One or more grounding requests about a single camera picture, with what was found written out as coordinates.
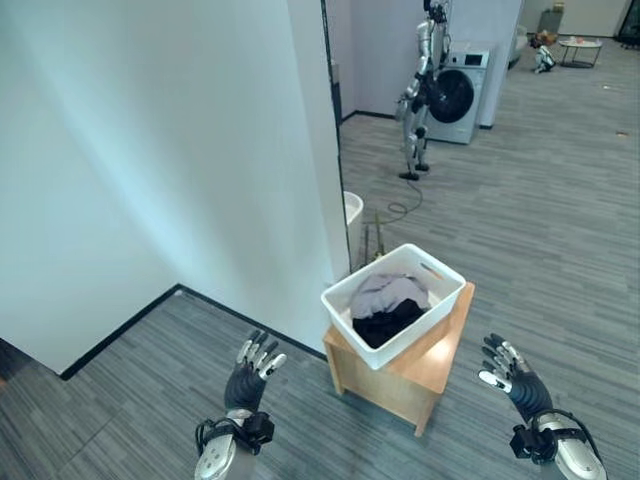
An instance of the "small robot dog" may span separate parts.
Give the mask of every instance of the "small robot dog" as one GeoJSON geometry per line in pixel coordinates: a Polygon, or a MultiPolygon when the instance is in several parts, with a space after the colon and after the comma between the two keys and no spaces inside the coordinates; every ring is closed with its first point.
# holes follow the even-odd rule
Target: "small robot dog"
{"type": "Polygon", "coordinates": [[[556,62],[547,48],[547,45],[550,45],[551,43],[552,41],[547,35],[547,32],[536,33],[531,37],[529,45],[537,51],[536,68],[533,69],[535,73],[549,72],[555,66],[556,62]]]}

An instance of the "humanoid robot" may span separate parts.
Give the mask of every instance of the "humanoid robot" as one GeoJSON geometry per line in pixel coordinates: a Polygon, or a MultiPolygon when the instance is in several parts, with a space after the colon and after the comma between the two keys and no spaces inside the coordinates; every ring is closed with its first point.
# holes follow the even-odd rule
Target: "humanoid robot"
{"type": "MultiPolygon", "coordinates": [[[[258,408],[267,380],[286,355],[274,353],[277,342],[261,351],[266,339],[266,333],[255,331],[240,349],[224,393],[227,416],[196,428],[196,480],[250,479],[261,445],[273,436],[269,415],[258,408]]],[[[606,480],[589,430],[572,414],[553,408],[544,383],[509,342],[495,334],[484,341],[489,359],[478,376],[506,393],[527,424],[514,427],[516,457],[540,465],[543,480],[606,480]],[[579,428],[567,426],[567,419],[579,428]]]]}
{"type": "Polygon", "coordinates": [[[437,76],[449,52],[447,15],[443,4],[424,0],[425,20],[417,28],[420,58],[416,73],[406,90],[400,95],[396,120],[402,123],[404,154],[408,171],[400,178],[418,180],[417,171],[428,172],[425,161],[427,149],[426,118],[429,105],[443,101],[438,91],[437,76]]]}

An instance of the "washing machine door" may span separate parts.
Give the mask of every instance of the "washing machine door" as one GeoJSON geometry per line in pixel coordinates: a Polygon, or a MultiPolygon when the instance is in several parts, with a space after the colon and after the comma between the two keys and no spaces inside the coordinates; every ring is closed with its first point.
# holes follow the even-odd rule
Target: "washing machine door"
{"type": "Polygon", "coordinates": [[[429,105],[429,113],[441,123],[454,123],[473,105],[473,83],[460,70],[440,72],[436,80],[439,95],[429,105]]]}

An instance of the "wooden stool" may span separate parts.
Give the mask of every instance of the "wooden stool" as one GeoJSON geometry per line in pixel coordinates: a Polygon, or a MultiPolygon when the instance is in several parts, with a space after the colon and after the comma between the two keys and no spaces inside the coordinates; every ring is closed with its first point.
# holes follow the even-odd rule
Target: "wooden stool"
{"type": "Polygon", "coordinates": [[[332,326],[324,346],[338,395],[350,390],[414,424],[422,436],[447,385],[474,290],[467,283],[451,313],[380,370],[371,370],[332,326]]]}

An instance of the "white bucket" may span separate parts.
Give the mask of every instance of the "white bucket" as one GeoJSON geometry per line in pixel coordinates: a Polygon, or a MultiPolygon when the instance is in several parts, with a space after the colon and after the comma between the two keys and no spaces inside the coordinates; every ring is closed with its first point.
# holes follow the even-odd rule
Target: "white bucket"
{"type": "Polygon", "coordinates": [[[445,318],[465,286],[465,279],[415,245],[405,244],[349,275],[322,294],[331,321],[349,345],[373,370],[378,370],[445,318]],[[353,329],[351,299],[371,275],[406,274],[429,290],[431,309],[378,348],[371,348],[353,329]]]}
{"type": "Polygon", "coordinates": [[[360,254],[364,202],[355,193],[343,192],[343,194],[344,210],[347,217],[347,235],[349,236],[349,257],[351,258],[351,268],[356,269],[360,254]]]}

